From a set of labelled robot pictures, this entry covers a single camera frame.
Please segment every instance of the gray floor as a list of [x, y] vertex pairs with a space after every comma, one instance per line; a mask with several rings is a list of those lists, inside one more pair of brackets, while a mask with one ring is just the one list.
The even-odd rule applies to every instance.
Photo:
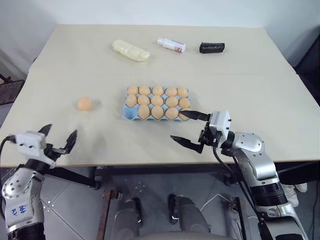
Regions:
[[[73, 171], [86, 175], [87, 168], [73, 168]], [[102, 180], [99, 190], [48, 177], [43, 183], [41, 199], [45, 205], [45, 234], [47, 240], [94, 240], [97, 236], [98, 223], [102, 208], [104, 189], [117, 189], [124, 193], [124, 198], [139, 197], [142, 203], [144, 225], [140, 234], [151, 232], [178, 231], [179, 224], [168, 222], [167, 196], [170, 193], [190, 197], [199, 207], [219, 193], [230, 199], [243, 197], [239, 187], [226, 187], [219, 179], [220, 175], [206, 173], [186, 174], [150, 174], [114, 176]], [[300, 205], [296, 208], [305, 230], [311, 239], [312, 207], [315, 202], [316, 183], [308, 184], [307, 193], [298, 193]], [[109, 239], [117, 202], [110, 207], [107, 235]], [[228, 203], [222, 198], [215, 198], [202, 211], [211, 231], [216, 234], [237, 239], [237, 215], [228, 211]], [[253, 211], [247, 207], [249, 216]], [[249, 219], [253, 240], [260, 239], [257, 220]], [[319, 239], [319, 205], [316, 209], [316, 238]], [[0, 240], [6, 240], [3, 220], [0, 220]]]

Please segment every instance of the egg carton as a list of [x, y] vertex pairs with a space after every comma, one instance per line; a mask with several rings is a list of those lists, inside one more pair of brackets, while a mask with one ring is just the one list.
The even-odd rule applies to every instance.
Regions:
[[[149, 97], [149, 99], [151, 100], [151, 98], [154, 96], [154, 94], [152, 94], [152, 90], [153, 90], [153, 87], [149, 87], [150, 88], [150, 90], [151, 90], [151, 93], [148, 95], [148, 97]], [[165, 94], [165, 92], [166, 92], [166, 90], [167, 90], [167, 87], [163, 87], [163, 92], [164, 92], [164, 94], [162, 94], [160, 97], [162, 97], [162, 99], [163, 99], [163, 102], [164, 102], [164, 104], [161, 106], [162, 108], [163, 108], [163, 117], [161, 117], [160, 119], [155, 119], [152, 115], [151, 115], [151, 109], [154, 107], [154, 105], [152, 104], [152, 103], [150, 103], [149, 105], [148, 105], [148, 107], [149, 107], [149, 109], [150, 109], [150, 116], [148, 116], [146, 119], [144, 119], [144, 120], [147, 120], [147, 119], [152, 119], [152, 120], [169, 120], [169, 121], [184, 121], [183, 119], [181, 119], [179, 116], [177, 116], [175, 119], [173, 119], [173, 120], [170, 120], [169, 118], [167, 118], [166, 116], [165, 116], [165, 114], [166, 114], [166, 110], [167, 109], [169, 109], [169, 107], [166, 105], [166, 100], [167, 100], [167, 98], [168, 98], [168, 96]], [[176, 95], [175, 96], [177, 99], [178, 99], [178, 101], [181, 99], [181, 97], [180, 96], [178, 96], [178, 95]], [[128, 107], [126, 104], [124, 104], [123, 105], [123, 118], [124, 119], [129, 119], [129, 120], [135, 120], [135, 119], [140, 119], [140, 120], [143, 120], [143, 119], [141, 119], [139, 116], [138, 116], [138, 108], [140, 107], [140, 105], [137, 103], [136, 105], [134, 105], [133, 107]], [[182, 109], [179, 105], [177, 105], [177, 106], [175, 106], [175, 108], [178, 110], [178, 112], [180, 112], [180, 110]]]

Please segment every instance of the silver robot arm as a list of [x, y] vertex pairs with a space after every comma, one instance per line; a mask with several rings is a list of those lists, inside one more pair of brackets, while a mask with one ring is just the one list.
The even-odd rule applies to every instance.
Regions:
[[[238, 182], [243, 181], [257, 214], [261, 238], [263, 240], [308, 240], [304, 228], [292, 206], [287, 201], [280, 185], [274, 162], [265, 153], [264, 141], [254, 133], [230, 131], [231, 118], [227, 110], [205, 114], [198, 111], [181, 111], [181, 114], [194, 120], [206, 122], [198, 142], [171, 136], [180, 145], [202, 153], [204, 145], [213, 147], [218, 161], [228, 168]], [[217, 155], [221, 153], [233, 157], [239, 166], [236, 175]]]
[[42, 183], [48, 170], [56, 166], [56, 160], [72, 150], [77, 138], [77, 131], [74, 131], [64, 148], [53, 148], [52, 144], [46, 143], [50, 128], [51, 124], [38, 132], [27, 131], [6, 138], [28, 159], [26, 164], [18, 166], [1, 189], [6, 203], [4, 215], [9, 240], [46, 239], [40, 199]]

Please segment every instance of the white wall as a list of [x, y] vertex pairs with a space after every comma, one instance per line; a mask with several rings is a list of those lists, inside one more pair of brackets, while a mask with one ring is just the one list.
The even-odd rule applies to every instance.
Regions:
[[25, 77], [56, 24], [265, 27], [295, 66], [319, 34], [320, 0], [0, 0], [0, 61]]

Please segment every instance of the white table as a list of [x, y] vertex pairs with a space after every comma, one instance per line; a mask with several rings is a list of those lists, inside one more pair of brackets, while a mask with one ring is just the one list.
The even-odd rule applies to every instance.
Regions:
[[[157, 45], [157, 37], [185, 43], [185, 53]], [[114, 52], [117, 39], [151, 57], [141, 63]], [[201, 42], [226, 48], [201, 54]], [[52, 123], [47, 142], [61, 147], [77, 129], [76, 145], [60, 166], [217, 163], [211, 148], [198, 154], [170, 138], [197, 142], [202, 121], [122, 119], [131, 84], [184, 86], [193, 110], [228, 109], [231, 129], [260, 135], [275, 161], [320, 158], [320, 108], [263, 28], [59, 25], [31, 66], [0, 138]], [[98, 102], [93, 111], [75, 108], [83, 96]], [[1, 166], [25, 161], [14, 145], [5, 145]]]

